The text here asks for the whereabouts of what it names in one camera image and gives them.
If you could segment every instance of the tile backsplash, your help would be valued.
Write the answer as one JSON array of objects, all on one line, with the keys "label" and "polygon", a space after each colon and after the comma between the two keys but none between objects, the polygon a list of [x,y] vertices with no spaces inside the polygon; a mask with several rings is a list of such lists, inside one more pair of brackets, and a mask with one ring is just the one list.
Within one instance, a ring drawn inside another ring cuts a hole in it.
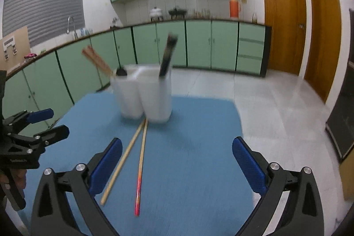
[{"label": "tile backsplash", "polygon": [[162,9],[164,19],[170,19],[169,10],[174,7],[186,9],[191,15],[193,10],[201,12],[202,9],[209,9],[211,16],[218,18],[229,18],[230,0],[134,0],[125,4],[127,24],[136,24],[150,20],[149,12],[154,7]]}]

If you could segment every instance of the window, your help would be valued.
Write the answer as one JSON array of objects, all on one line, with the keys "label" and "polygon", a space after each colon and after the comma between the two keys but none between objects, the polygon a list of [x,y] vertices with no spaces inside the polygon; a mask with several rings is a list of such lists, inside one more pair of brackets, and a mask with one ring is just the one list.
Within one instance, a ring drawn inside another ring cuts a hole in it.
[{"label": "window", "polygon": [[85,27],[83,0],[4,0],[2,34],[27,26],[33,47],[66,33],[69,16],[74,18],[76,29]]}]

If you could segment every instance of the blue table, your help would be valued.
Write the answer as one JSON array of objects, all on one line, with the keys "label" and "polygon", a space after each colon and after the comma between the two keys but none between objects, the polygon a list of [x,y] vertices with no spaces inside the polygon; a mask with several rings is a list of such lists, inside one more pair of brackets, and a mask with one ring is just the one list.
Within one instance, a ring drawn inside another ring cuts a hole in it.
[{"label": "blue table", "polygon": [[[231,149],[242,135],[238,112],[232,102],[208,98],[173,97],[172,107],[167,123],[148,126],[140,217],[134,207],[142,133],[102,210],[121,236],[233,236],[253,210],[252,190]],[[121,118],[111,93],[83,97],[58,122],[69,127],[68,139],[48,147],[40,168],[27,173],[22,220],[29,225],[45,168],[61,172],[88,163],[114,137],[125,150],[140,122]],[[81,231],[90,235],[71,193],[68,198]]]}]

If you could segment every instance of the metal screw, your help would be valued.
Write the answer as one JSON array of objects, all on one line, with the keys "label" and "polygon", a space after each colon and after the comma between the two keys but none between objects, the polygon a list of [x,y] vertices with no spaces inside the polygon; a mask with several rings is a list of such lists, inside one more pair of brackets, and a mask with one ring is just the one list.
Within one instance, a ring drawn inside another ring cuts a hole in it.
[{"label": "metal screw", "polygon": [[273,170],[278,170],[280,168],[280,166],[279,166],[278,163],[272,162],[270,164],[270,168],[273,169]]},{"label": "metal screw", "polygon": [[45,169],[45,171],[43,173],[44,173],[44,175],[49,175],[52,173],[52,169],[47,168],[47,169]]},{"label": "metal screw", "polygon": [[312,170],[310,167],[304,167],[304,172],[307,174],[311,174]]},{"label": "metal screw", "polygon": [[85,167],[86,167],[86,165],[81,163],[81,164],[76,165],[76,170],[82,171],[85,169]]}]

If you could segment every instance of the hand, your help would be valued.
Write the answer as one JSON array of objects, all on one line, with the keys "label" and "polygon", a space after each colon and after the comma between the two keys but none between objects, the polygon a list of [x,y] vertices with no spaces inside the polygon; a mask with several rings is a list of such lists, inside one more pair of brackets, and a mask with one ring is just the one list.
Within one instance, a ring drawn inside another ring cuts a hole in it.
[{"label": "hand", "polygon": [[[27,169],[10,169],[12,178],[16,183],[18,189],[26,188],[26,173]],[[0,174],[1,183],[9,183],[8,177],[4,174]]]}]

